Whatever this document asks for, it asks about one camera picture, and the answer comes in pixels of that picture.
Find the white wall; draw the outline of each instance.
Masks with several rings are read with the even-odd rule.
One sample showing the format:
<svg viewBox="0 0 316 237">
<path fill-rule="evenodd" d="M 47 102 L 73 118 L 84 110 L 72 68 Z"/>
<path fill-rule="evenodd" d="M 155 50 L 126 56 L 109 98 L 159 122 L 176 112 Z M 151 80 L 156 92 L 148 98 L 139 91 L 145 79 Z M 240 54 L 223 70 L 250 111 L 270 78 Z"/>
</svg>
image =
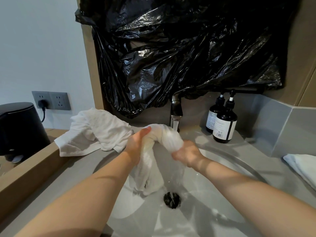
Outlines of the white wall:
<svg viewBox="0 0 316 237">
<path fill-rule="evenodd" d="M 94 107 L 76 9 L 76 0 L 0 0 L 0 105 L 67 92 L 72 111 L 47 110 L 46 128 L 69 129 L 71 116 Z"/>
</svg>

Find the folded white towel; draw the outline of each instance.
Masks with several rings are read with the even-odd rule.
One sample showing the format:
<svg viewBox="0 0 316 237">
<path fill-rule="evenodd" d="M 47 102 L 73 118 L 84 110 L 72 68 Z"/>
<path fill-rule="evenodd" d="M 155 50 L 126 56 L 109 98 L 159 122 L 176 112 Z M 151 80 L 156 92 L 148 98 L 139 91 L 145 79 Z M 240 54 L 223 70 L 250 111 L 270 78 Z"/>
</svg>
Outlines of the folded white towel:
<svg viewBox="0 0 316 237">
<path fill-rule="evenodd" d="M 136 189 L 143 191 L 144 195 L 150 195 L 164 185 L 153 152 L 155 141 L 162 144 L 170 153 L 183 146 L 179 133 L 171 127 L 162 124 L 149 126 L 151 126 L 151 132 L 143 138 L 140 162 L 136 166 L 135 172 Z"/>
<path fill-rule="evenodd" d="M 55 139 L 60 156 L 82 156 L 101 149 L 124 150 L 132 127 L 110 112 L 91 108 L 71 117 L 70 130 Z"/>
<path fill-rule="evenodd" d="M 316 190 L 316 156 L 288 154 L 283 159 Z"/>
</svg>

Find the power cord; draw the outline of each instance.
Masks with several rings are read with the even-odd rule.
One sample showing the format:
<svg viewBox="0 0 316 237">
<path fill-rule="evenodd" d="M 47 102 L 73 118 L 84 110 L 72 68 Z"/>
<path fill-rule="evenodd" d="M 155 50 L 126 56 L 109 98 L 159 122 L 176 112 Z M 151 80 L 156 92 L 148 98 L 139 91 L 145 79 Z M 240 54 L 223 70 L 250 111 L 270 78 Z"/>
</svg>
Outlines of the power cord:
<svg viewBox="0 0 316 237">
<path fill-rule="evenodd" d="M 42 108 L 43 110 L 43 114 L 44 114 L 43 119 L 42 119 L 42 122 L 43 122 L 45 120 L 45 108 L 48 107 L 48 102 L 46 100 L 39 100 L 37 104 L 39 108 Z"/>
</svg>

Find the hand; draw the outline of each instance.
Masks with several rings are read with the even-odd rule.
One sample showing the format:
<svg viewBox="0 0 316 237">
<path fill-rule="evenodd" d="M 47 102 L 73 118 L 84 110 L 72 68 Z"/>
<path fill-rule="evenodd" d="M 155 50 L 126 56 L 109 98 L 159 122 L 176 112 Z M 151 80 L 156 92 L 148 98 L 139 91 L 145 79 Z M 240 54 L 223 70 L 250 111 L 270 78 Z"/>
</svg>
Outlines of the hand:
<svg viewBox="0 0 316 237">
<path fill-rule="evenodd" d="M 174 160 L 182 162 L 187 167 L 193 167 L 196 162 L 204 157 L 195 143 L 188 140 L 184 140 L 183 147 L 171 155 Z"/>
<path fill-rule="evenodd" d="M 134 165 L 138 165 L 140 160 L 140 150 L 142 147 L 142 140 L 145 135 L 151 131 L 151 127 L 141 129 L 139 132 L 128 138 L 125 150 L 128 156 L 131 158 Z"/>
</svg>

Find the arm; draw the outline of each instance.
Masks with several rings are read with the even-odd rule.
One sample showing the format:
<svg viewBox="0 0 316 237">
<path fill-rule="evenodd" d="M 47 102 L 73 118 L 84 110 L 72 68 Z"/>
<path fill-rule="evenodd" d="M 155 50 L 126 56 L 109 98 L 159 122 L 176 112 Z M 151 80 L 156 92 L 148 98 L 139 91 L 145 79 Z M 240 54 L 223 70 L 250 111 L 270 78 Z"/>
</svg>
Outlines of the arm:
<svg viewBox="0 0 316 237">
<path fill-rule="evenodd" d="M 52 202 L 16 236 L 99 237 L 127 176 L 139 162 L 142 138 L 150 130 L 131 136 L 118 157 Z"/>
<path fill-rule="evenodd" d="M 211 181 L 264 236 L 315 236 L 316 209 L 301 200 L 204 157 L 191 141 L 172 157 Z"/>
</svg>

